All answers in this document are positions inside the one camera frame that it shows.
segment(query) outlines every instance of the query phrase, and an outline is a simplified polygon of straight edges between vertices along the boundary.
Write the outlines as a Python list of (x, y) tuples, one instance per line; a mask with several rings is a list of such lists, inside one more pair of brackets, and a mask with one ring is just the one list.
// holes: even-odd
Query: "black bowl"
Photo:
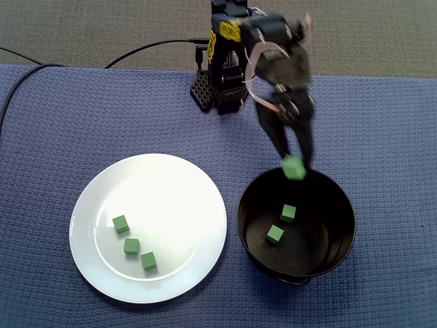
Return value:
[[(292, 223), (280, 220), (284, 204), (296, 207)], [(284, 230), (278, 245), (266, 240), (272, 224)], [(249, 258), (263, 272), (291, 284), (333, 270), (355, 239), (354, 208), (330, 178), (309, 170), (288, 180), (281, 168), (258, 176), (238, 203), (237, 229)]]

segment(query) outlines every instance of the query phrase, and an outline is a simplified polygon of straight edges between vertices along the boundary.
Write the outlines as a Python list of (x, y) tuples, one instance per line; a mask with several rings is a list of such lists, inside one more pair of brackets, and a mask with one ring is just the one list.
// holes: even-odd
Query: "wire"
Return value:
[(42, 65), (42, 62), (40, 62), (38, 60), (34, 60), (34, 59), (30, 58), (30, 57), (27, 57), (27, 56), (25, 56), (25, 55), (23, 55), (21, 53), (17, 53), (16, 51), (13, 51), (11, 49), (5, 48), (4, 46), (0, 46), (0, 49), (4, 50), (4, 51), (7, 51), (9, 53), (13, 53), (14, 55), (20, 56), (20, 57), (22, 57), (24, 59), (27, 59), (27, 60), (29, 60), (31, 62), (34, 62), (35, 64)]
[(44, 68), (44, 67), (52, 67), (52, 66), (57, 66), (57, 67), (64, 67), (63, 65), (59, 65), (59, 64), (42, 64), (39, 66), (36, 66), (34, 68), (32, 68), (29, 72), (27, 72), (26, 74), (24, 74), (12, 87), (12, 89), (9, 91), (8, 96), (6, 97), (5, 102), (3, 103), (3, 107), (1, 108), (1, 112), (0, 112), (0, 132), (1, 132), (1, 127), (3, 126), (3, 119), (5, 117), (5, 113), (6, 113), (6, 109), (8, 109), (8, 105), (12, 99), (12, 96), (14, 95), (15, 91), (18, 89), (18, 87), (20, 86), (20, 84), (27, 79), (28, 77), (30, 77), (33, 73), (39, 71), (40, 69)]
[(174, 42), (189, 42), (189, 43), (194, 43), (194, 44), (208, 44), (209, 43), (209, 39), (194, 38), (194, 39), (182, 39), (182, 40), (165, 40), (165, 41), (159, 41), (159, 42), (154, 42), (154, 43), (146, 44), (145, 46), (141, 46), (141, 47), (139, 47), (139, 48), (137, 48), (135, 50), (132, 50), (132, 51), (128, 52), (125, 55), (122, 55), (121, 57), (118, 57), (116, 60), (114, 60), (112, 63), (110, 63), (105, 68), (111, 68), (116, 63), (118, 63), (120, 60), (123, 60), (124, 58), (129, 57), (130, 55), (133, 55), (134, 53), (138, 53), (141, 50), (144, 50), (144, 49), (147, 49), (147, 48), (152, 48), (153, 46), (159, 46), (160, 44), (174, 43)]

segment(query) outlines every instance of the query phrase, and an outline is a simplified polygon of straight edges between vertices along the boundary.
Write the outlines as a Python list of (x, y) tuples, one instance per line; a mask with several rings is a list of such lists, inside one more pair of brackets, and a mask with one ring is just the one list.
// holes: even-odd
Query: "blue tablecloth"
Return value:
[[(28, 69), (0, 66), (0, 103)], [(437, 327), (437, 81), (313, 78), (314, 167), (349, 195), (357, 234), (339, 267), (297, 288), (260, 273), (236, 231), (244, 188), (279, 164), (253, 101), (236, 115), (204, 115), (189, 94), (194, 77), (45, 68), (20, 86), (0, 141), (0, 326)], [(131, 305), (82, 278), (68, 228), (95, 175), (151, 152), (215, 181), (227, 242), (190, 292)]]

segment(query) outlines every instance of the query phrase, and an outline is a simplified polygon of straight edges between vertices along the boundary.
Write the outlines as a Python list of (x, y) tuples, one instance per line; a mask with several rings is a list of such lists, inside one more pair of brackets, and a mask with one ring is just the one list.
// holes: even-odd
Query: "white plate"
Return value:
[[(130, 230), (117, 234), (124, 215)], [(196, 165), (165, 154), (117, 162), (82, 192), (70, 222), (70, 247), (79, 271), (96, 289), (129, 303), (172, 299), (196, 286), (225, 244), (226, 210), (213, 181)], [(123, 252), (138, 238), (139, 255)], [(153, 251), (145, 271), (140, 255)]]

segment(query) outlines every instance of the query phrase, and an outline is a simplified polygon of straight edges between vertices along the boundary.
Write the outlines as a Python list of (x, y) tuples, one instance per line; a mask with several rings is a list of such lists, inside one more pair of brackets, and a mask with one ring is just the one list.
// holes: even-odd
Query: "bowl rim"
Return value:
[(261, 174), (259, 174), (256, 178), (254, 178), (247, 186), (246, 186), (246, 188), (244, 188), (244, 191), (242, 192), (242, 194), (241, 194), (241, 196), (240, 196), (240, 199), (238, 200), (238, 205), (237, 205), (237, 213), (236, 213), (236, 225), (237, 225), (237, 232), (238, 232), (238, 236), (240, 237), (240, 240), (241, 240), (241, 243), (243, 244), (243, 246), (244, 246), (244, 248), (246, 249), (246, 251), (247, 251), (247, 253), (253, 258), (253, 259), (255, 259), (258, 263), (260, 263), (262, 266), (264, 266), (264, 267), (266, 267), (268, 270), (270, 270), (270, 271), (272, 271), (272, 273), (274, 273), (274, 274), (277, 274), (277, 275), (284, 275), (284, 276), (288, 276), (288, 277), (291, 277), (291, 278), (298, 278), (298, 279), (306, 279), (306, 278), (311, 278), (311, 277), (317, 277), (317, 276), (319, 276), (319, 275), (324, 275), (325, 273), (328, 273), (329, 271), (331, 271), (331, 270), (334, 270), (335, 268), (337, 268), (347, 257), (348, 257), (348, 255), (349, 255), (349, 253), (350, 253), (350, 250), (352, 249), (352, 247), (353, 247), (353, 245), (354, 245), (354, 242), (355, 242), (355, 236), (356, 236), (356, 213), (355, 213), (355, 209), (354, 209), (354, 206), (353, 206), (353, 204), (352, 204), (352, 202), (350, 201), (350, 198), (349, 198), (349, 196), (344, 192), (344, 190), (333, 180), (333, 179), (331, 179), (330, 177), (328, 177), (326, 174), (323, 174), (322, 172), (319, 172), (319, 171), (317, 171), (317, 170), (315, 170), (315, 169), (308, 169), (308, 171), (312, 171), (312, 172), (315, 172), (315, 173), (317, 173), (317, 174), (320, 174), (321, 176), (324, 176), (325, 178), (328, 178), (329, 180), (331, 180), (333, 183), (335, 183), (335, 185), (337, 186), (337, 187), (339, 187), (340, 188), (340, 190), (341, 190), (341, 192), (343, 192), (343, 194), (346, 196), (346, 198), (347, 198), (347, 200), (349, 201), (349, 205), (350, 205), (350, 208), (352, 209), (352, 213), (354, 214), (354, 235), (352, 236), (352, 242), (350, 243), (350, 247), (349, 247), (349, 249), (348, 249), (348, 251), (344, 254), (344, 257), (335, 265), (335, 266), (333, 266), (333, 267), (331, 267), (331, 268), (329, 268), (329, 269), (327, 269), (327, 270), (325, 270), (325, 271), (323, 271), (323, 272), (320, 272), (320, 273), (315, 273), (315, 274), (313, 274), (313, 275), (292, 275), (291, 273), (286, 273), (286, 272), (283, 272), (283, 271), (278, 271), (278, 270), (274, 270), (274, 269), (272, 269), (271, 267), (269, 267), (269, 266), (267, 266), (267, 265), (265, 265), (262, 261), (260, 261), (255, 255), (253, 255), (253, 253), (249, 250), (249, 247), (247, 246), (247, 244), (244, 242), (244, 240), (243, 240), (243, 237), (242, 237), (242, 235), (241, 235), (241, 232), (240, 232), (240, 229), (238, 229), (238, 209), (240, 208), (240, 204), (241, 204), (241, 199), (243, 198), (243, 196), (244, 196), (244, 194), (246, 193), (246, 191), (247, 191), (247, 189), (258, 179), (258, 178), (261, 178), (264, 174), (268, 174), (268, 173), (270, 173), (270, 172), (273, 172), (273, 171), (277, 171), (277, 170), (279, 170), (279, 169), (281, 169), (280, 167), (275, 167), (275, 168), (273, 168), (273, 169), (268, 169), (267, 171), (265, 171), (265, 172), (263, 172), (263, 173), (261, 173)]

